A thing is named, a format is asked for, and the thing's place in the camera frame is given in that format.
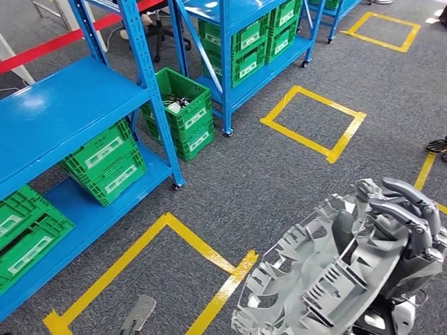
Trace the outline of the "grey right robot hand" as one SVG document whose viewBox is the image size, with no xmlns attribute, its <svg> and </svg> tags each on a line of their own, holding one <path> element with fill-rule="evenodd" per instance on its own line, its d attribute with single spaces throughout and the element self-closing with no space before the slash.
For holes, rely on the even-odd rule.
<svg viewBox="0 0 447 335">
<path fill-rule="evenodd" d="M 336 269 L 353 285 L 352 300 L 401 302 L 442 269 L 446 230 L 439 207 L 411 184 L 360 179 L 353 193 L 328 203 Z"/>
</svg>

